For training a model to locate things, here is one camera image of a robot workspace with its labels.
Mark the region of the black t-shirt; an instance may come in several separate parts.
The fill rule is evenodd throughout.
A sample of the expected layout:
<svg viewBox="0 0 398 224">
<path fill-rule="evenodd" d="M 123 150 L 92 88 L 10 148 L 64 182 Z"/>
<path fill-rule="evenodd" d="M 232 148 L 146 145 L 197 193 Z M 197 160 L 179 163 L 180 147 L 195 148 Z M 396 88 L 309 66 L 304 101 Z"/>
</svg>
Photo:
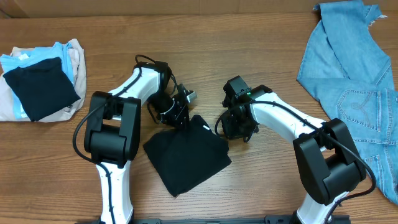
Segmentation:
<svg viewBox="0 0 398 224">
<path fill-rule="evenodd" d="M 143 148 L 173 197 L 186 193 L 231 164 L 228 142 L 195 115 L 186 129 L 153 135 Z"/>
</svg>

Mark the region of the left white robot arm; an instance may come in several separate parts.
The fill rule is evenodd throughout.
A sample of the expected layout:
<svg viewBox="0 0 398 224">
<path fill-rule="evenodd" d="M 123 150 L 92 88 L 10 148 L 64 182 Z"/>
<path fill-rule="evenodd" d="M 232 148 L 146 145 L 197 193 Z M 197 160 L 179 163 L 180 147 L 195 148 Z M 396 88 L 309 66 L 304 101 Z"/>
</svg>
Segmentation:
<svg viewBox="0 0 398 224">
<path fill-rule="evenodd" d="M 109 92 L 96 91 L 84 119 L 85 151 L 95 164 L 100 181 L 103 209 L 97 223 L 133 223 L 130 198 L 130 167 L 137 154 L 141 133 L 141 106 L 155 109 L 152 119 L 178 129 L 189 122 L 188 105 L 197 97 L 193 90 L 175 84 L 177 93 L 166 93 L 174 81 L 165 62 L 138 62 L 132 75 Z"/>
</svg>

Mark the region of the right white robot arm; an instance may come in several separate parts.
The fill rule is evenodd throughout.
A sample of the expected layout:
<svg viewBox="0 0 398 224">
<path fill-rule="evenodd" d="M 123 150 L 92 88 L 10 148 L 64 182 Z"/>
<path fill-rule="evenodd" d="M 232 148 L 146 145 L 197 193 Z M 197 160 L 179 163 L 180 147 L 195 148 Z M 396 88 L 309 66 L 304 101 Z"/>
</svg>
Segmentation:
<svg viewBox="0 0 398 224">
<path fill-rule="evenodd" d="M 334 209 L 366 178 L 347 126 L 340 119 L 324 121 L 283 102 L 270 88 L 247 86 L 240 76 L 226 82 L 218 119 L 227 139 L 248 142 L 260 124 L 292 143 L 300 180 L 307 194 L 291 215 L 267 215 L 264 223 L 350 223 Z"/>
</svg>

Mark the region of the folded beige garment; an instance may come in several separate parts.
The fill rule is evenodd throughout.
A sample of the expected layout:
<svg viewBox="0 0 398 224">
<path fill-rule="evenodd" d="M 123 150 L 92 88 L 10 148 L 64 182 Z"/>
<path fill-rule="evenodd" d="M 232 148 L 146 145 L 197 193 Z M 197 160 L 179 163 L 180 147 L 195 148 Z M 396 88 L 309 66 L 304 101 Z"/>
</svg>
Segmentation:
<svg viewBox="0 0 398 224">
<path fill-rule="evenodd" d="M 4 73 L 17 67 L 25 68 L 48 58 L 59 57 L 62 70 L 74 86 L 80 99 L 54 114 L 42 118 L 43 123 L 66 121 L 84 104 L 86 95 L 86 63 L 84 49 L 77 39 L 66 44 L 54 43 L 51 47 L 19 48 L 14 47 L 9 55 L 1 55 L 1 67 Z M 1 121 L 29 121 L 21 102 L 11 90 L 4 78 L 1 78 Z"/>
</svg>

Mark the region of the blue denim jeans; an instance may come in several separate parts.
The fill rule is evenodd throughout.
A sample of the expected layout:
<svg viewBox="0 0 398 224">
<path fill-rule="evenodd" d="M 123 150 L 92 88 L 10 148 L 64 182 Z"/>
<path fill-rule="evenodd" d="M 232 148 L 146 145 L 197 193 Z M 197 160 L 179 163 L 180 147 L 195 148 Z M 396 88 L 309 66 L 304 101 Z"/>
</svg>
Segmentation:
<svg viewBox="0 0 398 224">
<path fill-rule="evenodd" d="M 391 58 L 369 27 L 383 14 L 377 4 L 338 1 L 316 4 L 312 31 L 297 81 L 330 119 L 347 125 L 376 185 L 397 203 L 397 91 Z"/>
</svg>

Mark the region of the folded black garment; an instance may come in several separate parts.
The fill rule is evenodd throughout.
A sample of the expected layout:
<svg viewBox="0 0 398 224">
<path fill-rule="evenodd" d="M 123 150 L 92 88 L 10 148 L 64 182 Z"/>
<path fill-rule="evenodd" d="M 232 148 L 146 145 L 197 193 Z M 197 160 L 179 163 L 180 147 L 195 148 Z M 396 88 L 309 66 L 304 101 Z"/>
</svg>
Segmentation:
<svg viewBox="0 0 398 224">
<path fill-rule="evenodd" d="M 17 67 L 5 73 L 4 78 L 31 121 L 39 121 L 80 99 L 63 72 L 59 57 Z"/>
</svg>

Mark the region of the folded light blue garment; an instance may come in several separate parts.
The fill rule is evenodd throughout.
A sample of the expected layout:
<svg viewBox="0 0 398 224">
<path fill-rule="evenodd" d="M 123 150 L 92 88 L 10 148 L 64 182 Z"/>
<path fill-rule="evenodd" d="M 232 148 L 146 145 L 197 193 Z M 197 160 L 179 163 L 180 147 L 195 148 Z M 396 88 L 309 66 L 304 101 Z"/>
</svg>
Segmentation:
<svg viewBox="0 0 398 224">
<path fill-rule="evenodd" d="M 80 99 L 73 86 L 71 48 L 56 42 L 52 47 L 23 50 L 19 56 L 1 56 L 2 89 L 11 89 L 8 121 L 39 121 Z"/>
</svg>

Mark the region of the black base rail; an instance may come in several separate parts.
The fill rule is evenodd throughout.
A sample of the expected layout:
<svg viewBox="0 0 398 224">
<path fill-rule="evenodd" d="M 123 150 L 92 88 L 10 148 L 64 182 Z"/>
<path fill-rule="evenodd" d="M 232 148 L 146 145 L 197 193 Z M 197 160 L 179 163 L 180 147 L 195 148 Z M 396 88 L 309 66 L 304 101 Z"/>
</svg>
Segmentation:
<svg viewBox="0 0 398 224">
<path fill-rule="evenodd" d="M 161 220 L 137 219 L 130 221 L 133 224 L 293 224 L 292 215 L 268 215 L 264 218 L 235 218 L 220 220 Z"/>
</svg>

